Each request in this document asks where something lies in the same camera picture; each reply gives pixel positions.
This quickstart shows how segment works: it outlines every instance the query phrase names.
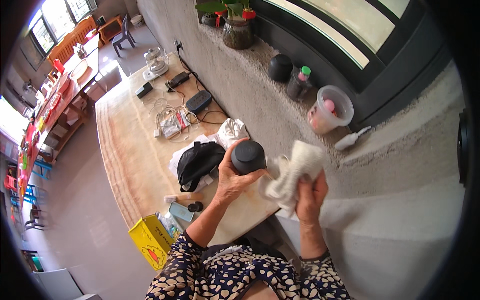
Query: window frame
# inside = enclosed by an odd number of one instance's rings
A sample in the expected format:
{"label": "window frame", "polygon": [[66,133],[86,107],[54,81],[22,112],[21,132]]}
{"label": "window frame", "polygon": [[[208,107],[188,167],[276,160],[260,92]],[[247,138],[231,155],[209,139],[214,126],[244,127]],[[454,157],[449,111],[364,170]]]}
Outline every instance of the window frame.
{"label": "window frame", "polygon": [[328,38],[321,36],[316,30],[313,30],[311,26],[293,14],[278,8],[267,1],[250,1],[250,5],[256,11],[257,16],[287,31],[302,41],[302,43],[312,48],[315,52],[318,52],[317,49],[321,49],[322,53],[319,53],[319,55],[331,62],[343,74],[343,76],[345,76],[353,86],[354,91],[357,93],[361,93],[382,71],[385,70],[386,66],[391,63],[404,44],[411,38],[425,14],[425,9],[415,0],[409,2],[402,18],[398,18],[378,0],[364,0],[376,8],[395,25],[395,28],[387,40],[383,43],[380,49],[374,53],[348,28],[344,27],[341,23],[337,22],[326,13],[302,0],[286,0],[324,21],[362,52],[370,61],[362,70],[337,46],[332,47],[332,42]]}
{"label": "window frame", "polygon": [[[79,22],[81,22],[86,16],[92,14],[92,12],[94,10],[96,10],[98,8],[98,5],[96,4],[96,0],[86,0],[87,2],[87,6],[88,6],[88,12],[86,14],[84,14],[80,21],[76,21],[75,19],[75,16],[73,15],[73,12],[72,12],[72,9],[70,7],[70,5],[68,4],[67,0],[63,0],[65,2],[65,5],[67,6],[67,12],[68,14],[70,15],[70,19],[73,21],[73,23],[75,24],[75,26],[78,25]],[[92,6],[92,3],[91,1],[93,1],[96,5],[96,7],[93,8]],[[63,39],[63,37],[68,34],[67,33],[64,33],[62,36],[60,36],[59,38],[57,38],[55,36],[55,34],[53,33],[53,30],[52,28],[50,27],[50,23],[48,23],[47,19],[45,18],[44,14],[43,14],[43,8],[40,7],[40,12],[41,12],[41,15],[39,17],[39,19],[35,22],[35,24],[32,26],[32,28],[30,28],[28,30],[28,33],[27,35],[25,36],[25,38],[30,38],[32,39],[33,41],[33,44],[35,45],[35,48],[37,49],[38,53],[40,53],[40,55],[43,57],[43,59],[41,60],[41,62],[39,63],[38,66],[34,66],[32,65],[32,63],[30,62],[30,60],[28,59],[27,55],[24,53],[24,51],[21,49],[23,55],[25,56],[25,59],[28,61],[28,63],[30,64],[30,66],[35,70],[35,71],[38,71],[38,69],[40,68],[40,66],[45,62],[45,60],[47,59],[48,55],[50,54],[50,52],[52,51],[53,48],[55,48],[56,45],[58,45],[58,43]],[[33,33],[33,28],[38,24],[38,22],[40,22],[40,20],[43,20],[43,24],[45,25],[45,28],[47,29],[48,31],[48,34],[51,36],[52,40],[53,40],[53,46],[47,51],[44,51],[43,50],[43,47],[42,45],[40,45],[39,41],[37,40],[35,34]]]}

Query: black jar with lid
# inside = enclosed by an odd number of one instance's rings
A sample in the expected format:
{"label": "black jar with lid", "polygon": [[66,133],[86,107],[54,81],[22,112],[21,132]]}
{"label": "black jar with lid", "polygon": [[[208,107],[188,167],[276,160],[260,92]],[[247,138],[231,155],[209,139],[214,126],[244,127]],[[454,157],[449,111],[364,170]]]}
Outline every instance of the black jar with lid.
{"label": "black jar with lid", "polygon": [[292,73],[293,64],[287,55],[278,54],[270,60],[268,76],[278,82],[286,82]]}
{"label": "black jar with lid", "polygon": [[232,163],[240,175],[247,175],[258,169],[265,169],[265,151],[257,142],[243,141],[233,149]]}

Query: navy blue shirt with beige dots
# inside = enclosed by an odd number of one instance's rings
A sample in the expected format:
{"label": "navy blue shirt with beige dots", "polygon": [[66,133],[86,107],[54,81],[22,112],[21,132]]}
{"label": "navy blue shirt with beige dots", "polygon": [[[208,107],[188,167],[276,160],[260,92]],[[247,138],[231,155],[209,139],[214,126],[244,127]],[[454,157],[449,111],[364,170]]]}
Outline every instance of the navy blue shirt with beige dots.
{"label": "navy blue shirt with beige dots", "polygon": [[202,261],[205,250],[186,233],[180,235],[145,300],[241,299],[260,280],[281,300],[350,298],[328,253],[315,260],[302,260],[298,274],[288,261],[255,254],[249,246],[220,251]]}

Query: black bag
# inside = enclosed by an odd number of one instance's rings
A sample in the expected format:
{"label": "black bag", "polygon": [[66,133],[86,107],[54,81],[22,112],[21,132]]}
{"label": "black bag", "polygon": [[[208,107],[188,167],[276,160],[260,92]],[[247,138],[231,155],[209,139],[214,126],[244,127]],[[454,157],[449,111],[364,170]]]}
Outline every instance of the black bag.
{"label": "black bag", "polygon": [[[181,192],[193,192],[196,190],[200,178],[208,175],[215,167],[220,165],[225,149],[215,142],[195,142],[193,148],[185,151],[179,160],[177,173]],[[183,186],[190,184],[188,191]]]}

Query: elderly woman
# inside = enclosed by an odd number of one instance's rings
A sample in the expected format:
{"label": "elderly woman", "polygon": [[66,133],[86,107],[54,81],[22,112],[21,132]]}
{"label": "elderly woman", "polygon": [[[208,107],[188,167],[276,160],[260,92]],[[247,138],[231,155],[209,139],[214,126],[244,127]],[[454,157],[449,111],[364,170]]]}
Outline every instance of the elderly woman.
{"label": "elderly woman", "polygon": [[315,182],[304,176],[298,183],[300,273],[280,252],[257,240],[207,248],[228,206],[265,174],[265,170],[237,174],[231,154],[239,142],[227,150],[219,166],[218,189],[211,204],[173,244],[145,299],[349,299],[318,221],[328,192],[323,171]]}

